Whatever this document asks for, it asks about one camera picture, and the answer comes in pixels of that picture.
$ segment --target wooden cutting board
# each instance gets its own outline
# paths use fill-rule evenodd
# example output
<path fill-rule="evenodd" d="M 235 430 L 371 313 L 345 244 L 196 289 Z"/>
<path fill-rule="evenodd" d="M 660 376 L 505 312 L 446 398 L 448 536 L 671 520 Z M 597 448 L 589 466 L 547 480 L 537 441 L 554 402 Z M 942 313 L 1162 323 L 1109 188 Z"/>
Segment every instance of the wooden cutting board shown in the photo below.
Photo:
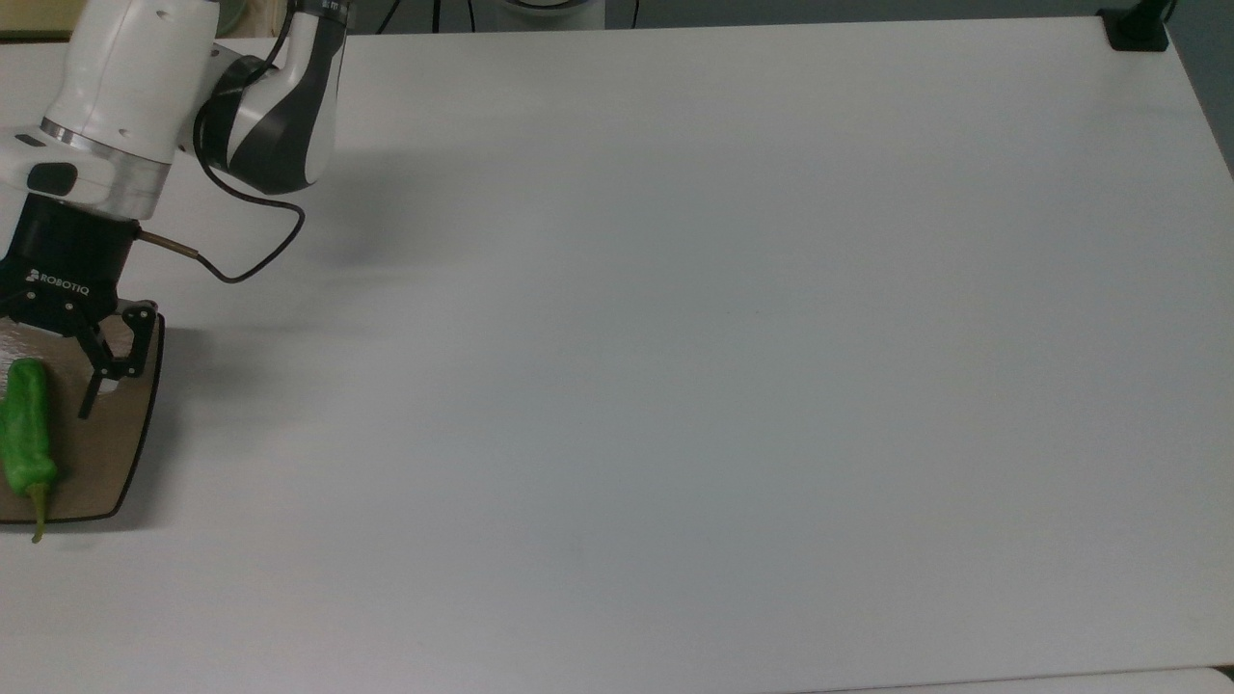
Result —
<path fill-rule="evenodd" d="M 117 354 L 123 354 L 132 346 L 132 333 L 120 316 L 109 317 L 101 327 Z M 151 341 L 144 373 L 139 378 L 105 380 L 90 417 L 81 420 L 77 416 L 78 408 L 93 368 L 77 340 L 0 319 L 2 373 L 7 373 L 9 364 L 20 357 L 42 359 L 47 369 L 48 433 L 52 459 L 59 470 L 48 500 L 48 522 L 95 520 L 114 515 L 120 509 L 137 467 L 154 405 L 163 359 L 163 316 L 159 316 Z M 0 396 L 4 391 L 5 384 L 0 383 Z M 6 483 L 0 483 L 0 524 L 32 522 L 35 509 L 31 501 L 15 494 Z"/>

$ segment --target robotiq logo text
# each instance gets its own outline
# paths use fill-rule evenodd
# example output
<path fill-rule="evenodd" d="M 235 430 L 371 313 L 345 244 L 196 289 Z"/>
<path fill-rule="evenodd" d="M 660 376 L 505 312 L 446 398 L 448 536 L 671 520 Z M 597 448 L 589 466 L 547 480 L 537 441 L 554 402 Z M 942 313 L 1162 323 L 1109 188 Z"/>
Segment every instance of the robotiq logo text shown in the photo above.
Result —
<path fill-rule="evenodd" d="M 67 279 L 60 279 L 58 277 L 52 277 L 49 274 L 43 274 L 43 273 L 38 272 L 35 268 L 30 269 L 30 277 L 26 278 L 26 282 L 44 282 L 47 284 L 51 284 L 52 286 L 59 286 L 62 289 L 70 289 L 70 290 L 77 291 L 78 294 L 80 294 L 83 296 L 89 296 L 90 295 L 90 288 L 89 286 L 81 286 L 80 284 L 78 284 L 75 282 L 69 282 Z"/>

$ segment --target table surface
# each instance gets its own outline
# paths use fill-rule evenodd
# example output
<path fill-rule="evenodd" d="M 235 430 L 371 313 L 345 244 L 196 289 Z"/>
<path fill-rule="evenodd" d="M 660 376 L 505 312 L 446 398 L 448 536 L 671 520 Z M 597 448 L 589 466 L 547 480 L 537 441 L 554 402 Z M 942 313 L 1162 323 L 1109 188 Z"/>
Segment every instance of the table surface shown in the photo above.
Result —
<path fill-rule="evenodd" d="M 62 56 L 0 47 L 0 123 Z M 0 690 L 1234 662 L 1234 184 L 1172 49 L 358 37 L 339 98 L 265 273 L 131 254 L 169 326 L 147 451 L 116 517 L 0 532 Z M 238 270 L 289 224 L 181 158 L 146 227 Z"/>

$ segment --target pepper stem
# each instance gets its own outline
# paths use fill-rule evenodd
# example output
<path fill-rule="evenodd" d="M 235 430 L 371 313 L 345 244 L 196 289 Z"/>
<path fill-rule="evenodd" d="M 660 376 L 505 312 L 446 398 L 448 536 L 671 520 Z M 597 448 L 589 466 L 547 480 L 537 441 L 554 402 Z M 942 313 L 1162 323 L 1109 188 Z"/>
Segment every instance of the pepper stem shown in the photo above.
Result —
<path fill-rule="evenodd" d="M 30 538 L 31 542 L 38 542 L 43 538 L 43 526 L 47 524 L 47 484 L 31 484 L 26 488 L 26 496 L 35 503 L 35 536 Z"/>

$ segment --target black cable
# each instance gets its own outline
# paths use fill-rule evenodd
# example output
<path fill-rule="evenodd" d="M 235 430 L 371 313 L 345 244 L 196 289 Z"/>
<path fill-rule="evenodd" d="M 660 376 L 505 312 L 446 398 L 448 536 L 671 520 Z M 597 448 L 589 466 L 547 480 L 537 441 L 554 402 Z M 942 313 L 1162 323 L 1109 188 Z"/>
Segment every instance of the black cable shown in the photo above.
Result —
<path fill-rule="evenodd" d="M 197 163 L 201 165 L 201 170 L 205 172 L 206 178 L 209 178 L 218 188 L 222 188 L 228 194 L 241 200 L 244 200 L 246 203 L 252 203 L 254 205 L 263 205 L 267 207 L 278 207 L 280 210 L 291 210 L 292 212 L 296 214 L 296 224 L 295 226 L 291 227 L 291 232 L 288 233 L 286 238 L 284 238 L 283 242 L 279 243 L 279 246 L 269 256 L 263 258 L 262 262 L 253 265 L 248 272 L 244 272 L 236 277 L 225 275 L 217 267 L 215 267 L 213 263 L 206 259 L 195 248 L 189 248 L 188 246 L 176 243 L 174 241 L 163 238 L 153 233 L 142 232 L 138 235 L 138 238 L 142 238 L 143 241 L 155 243 L 158 246 L 162 246 L 163 248 L 175 251 L 181 256 L 197 261 L 199 263 L 201 263 L 202 267 L 210 270 L 210 274 L 218 278 L 220 282 L 227 284 L 236 284 L 239 282 L 244 282 L 246 279 L 265 269 L 265 265 L 269 265 L 275 258 L 279 257 L 280 253 L 283 253 L 288 248 L 288 246 L 291 245 L 292 241 L 296 240 L 296 236 L 300 235 L 300 228 L 305 224 L 305 211 L 299 205 L 294 205 L 291 203 L 284 203 L 281 200 L 269 200 L 265 198 L 249 195 L 247 193 L 241 193 L 239 190 L 236 190 L 234 188 L 223 183 L 223 180 L 220 179 L 217 174 L 215 174 L 213 169 L 210 168 L 210 163 L 206 161 L 205 147 L 202 146 L 206 132 L 206 112 L 209 111 L 213 101 L 216 101 L 221 96 L 231 95 L 234 94 L 236 91 L 242 91 L 244 88 L 260 79 L 262 75 L 264 75 L 270 69 L 270 67 L 274 65 L 274 59 L 279 56 L 279 51 L 283 49 L 283 44 L 288 40 L 288 33 L 290 33 L 291 31 L 291 15 L 294 14 L 292 1 L 294 0 L 288 0 L 288 14 L 283 19 L 283 27 L 279 30 L 279 37 L 274 41 L 274 47 L 270 48 L 270 53 L 265 57 L 265 61 L 262 63 L 262 65 L 257 70 L 254 70 L 253 74 L 246 78 L 243 86 L 231 89 L 227 91 L 221 91 L 218 94 L 212 95 L 210 99 L 206 99 L 206 102 L 202 104 L 200 109 L 197 109 L 197 115 L 193 119 L 193 149 L 194 153 L 197 156 Z"/>
<path fill-rule="evenodd" d="M 386 19 L 381 20 L 381 26 L 378 27 L 378 33 L 385 31 L 386 25 L 390 23 L 390 17 L 394 16 L 394 11 L 399 9 L 399 2 L 402 2 L 402 0 L 394 0 L 394 4 L 390 5 L 390 11 L 386 12 Z"/>

